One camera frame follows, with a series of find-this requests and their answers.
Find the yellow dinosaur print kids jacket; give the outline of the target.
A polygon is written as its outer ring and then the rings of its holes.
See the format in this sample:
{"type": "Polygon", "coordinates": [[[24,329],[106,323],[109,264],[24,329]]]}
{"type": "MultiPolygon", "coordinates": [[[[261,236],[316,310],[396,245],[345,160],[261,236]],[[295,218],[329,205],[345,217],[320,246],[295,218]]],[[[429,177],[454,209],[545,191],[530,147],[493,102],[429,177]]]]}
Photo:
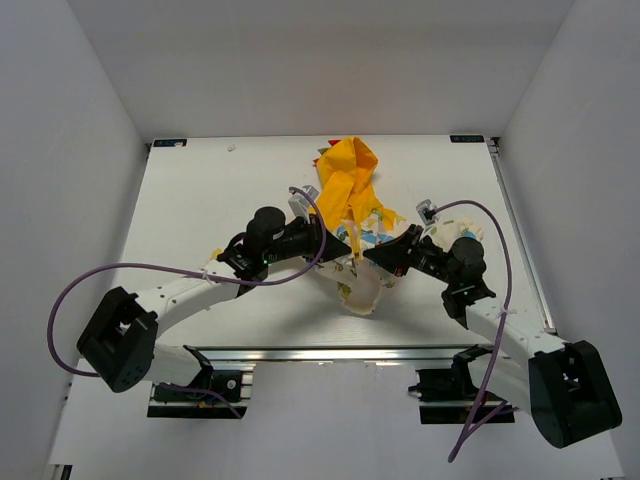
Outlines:
{"type": "MultiPolygon", "coordinates": [[[[365,259],[363,251],[397,238],[411,225],[377,198],[373,185],[377,165],[376,155],[358,137],[331,142],[315,161],[321,190],[310,215],[316,215],[324,227],[349,245],[351,253],[325,264],[308,263],[336,284],[342,304],[358,315],[371,314],[403,277],[365,259]]],[[[421,222],[417,226],[444,250],[459,237],[480,243],[483,238],[482,229],[469,219],[442,221],[438,216],[431,225],[421,222]]]]}

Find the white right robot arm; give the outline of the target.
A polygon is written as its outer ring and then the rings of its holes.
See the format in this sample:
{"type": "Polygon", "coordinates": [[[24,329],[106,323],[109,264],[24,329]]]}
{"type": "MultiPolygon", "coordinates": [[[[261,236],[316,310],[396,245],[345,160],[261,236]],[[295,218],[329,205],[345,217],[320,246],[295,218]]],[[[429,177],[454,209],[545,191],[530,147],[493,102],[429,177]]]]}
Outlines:
{"type": "Polygon", "coordinates": [[[598,350],[508,312],[483,280],[486,263],[479,241],[458,238],[444,251],[412,225],[363,255],[396,276],[415,269],[444,282],[441,297],[448,316],[488,342],[456,354],[449,370],[421,371],[412,389],[422,400],[472,399],[486,389],[530,415],[556,448],[621,425],[622,412],[598,350]]]}

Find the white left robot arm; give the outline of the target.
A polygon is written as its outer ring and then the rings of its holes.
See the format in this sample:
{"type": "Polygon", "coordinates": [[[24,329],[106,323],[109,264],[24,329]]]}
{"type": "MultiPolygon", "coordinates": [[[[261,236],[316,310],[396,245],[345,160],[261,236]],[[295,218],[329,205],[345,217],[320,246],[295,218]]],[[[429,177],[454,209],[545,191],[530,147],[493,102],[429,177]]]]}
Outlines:
{"type": "Polygon", "coordinates": [[[325,264],[350,252],[316,215],[287,222],[280,209],[262,207],[195,276],[138,293],[122,287],[109,290],[77,348],[115,393],[145,380],[175,385],[191,399],[202,398],[212,383],[210,362],[191,346],[159,343],[163,333],[211,306],[248,293],[267,279],[274,263],[302,258],[325,264]]]}

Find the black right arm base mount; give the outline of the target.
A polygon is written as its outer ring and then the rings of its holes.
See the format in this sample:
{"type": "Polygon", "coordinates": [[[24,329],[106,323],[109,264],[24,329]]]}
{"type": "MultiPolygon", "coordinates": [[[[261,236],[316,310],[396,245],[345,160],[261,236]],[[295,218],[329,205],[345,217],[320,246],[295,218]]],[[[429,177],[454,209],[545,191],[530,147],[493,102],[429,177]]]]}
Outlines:
{"type": "Polygon", "coordinates": [[[492,347],[473,346],[454,355],[445,367],[416,371],[417,383],[407,391],[419,402],[422,425],[465,424],[478,391],[468,365],[477,358],[488,360],[492,350],[492,347]]]}

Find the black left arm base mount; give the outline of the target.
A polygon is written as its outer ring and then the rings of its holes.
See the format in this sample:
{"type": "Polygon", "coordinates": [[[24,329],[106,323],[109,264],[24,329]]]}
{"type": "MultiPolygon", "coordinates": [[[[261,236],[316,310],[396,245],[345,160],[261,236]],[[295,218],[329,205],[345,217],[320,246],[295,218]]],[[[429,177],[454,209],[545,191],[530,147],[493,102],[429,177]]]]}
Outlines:
{"type": "Polygon", "coordinates": [[[203,378],[188,386],[154,384],[147,417],[240,420],[252,395],[254,364],[213,362],[203,378]]]}

